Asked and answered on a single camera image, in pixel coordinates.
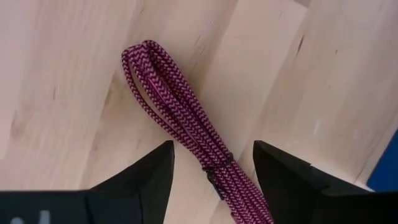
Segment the blue PlayStation cardboard box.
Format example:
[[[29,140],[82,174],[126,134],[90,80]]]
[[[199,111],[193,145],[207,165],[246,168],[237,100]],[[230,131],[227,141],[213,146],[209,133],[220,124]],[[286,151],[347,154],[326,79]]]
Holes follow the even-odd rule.
[[[375,192],[398,191],[398,129],[377,162],[366,185]]]

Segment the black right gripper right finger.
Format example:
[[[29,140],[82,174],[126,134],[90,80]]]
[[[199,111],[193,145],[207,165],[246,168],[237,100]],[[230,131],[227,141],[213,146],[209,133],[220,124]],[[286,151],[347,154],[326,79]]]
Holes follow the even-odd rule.
[[[398,191],[370,192],[260,140],[253,161],[275,224],[398,224]]]

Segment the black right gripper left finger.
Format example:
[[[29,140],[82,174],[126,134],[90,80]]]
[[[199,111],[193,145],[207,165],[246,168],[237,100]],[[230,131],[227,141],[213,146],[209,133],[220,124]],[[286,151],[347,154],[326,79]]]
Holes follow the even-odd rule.
[[[90,189],[0,191],[0,224],[163,224],[174,162],[165,141]]]

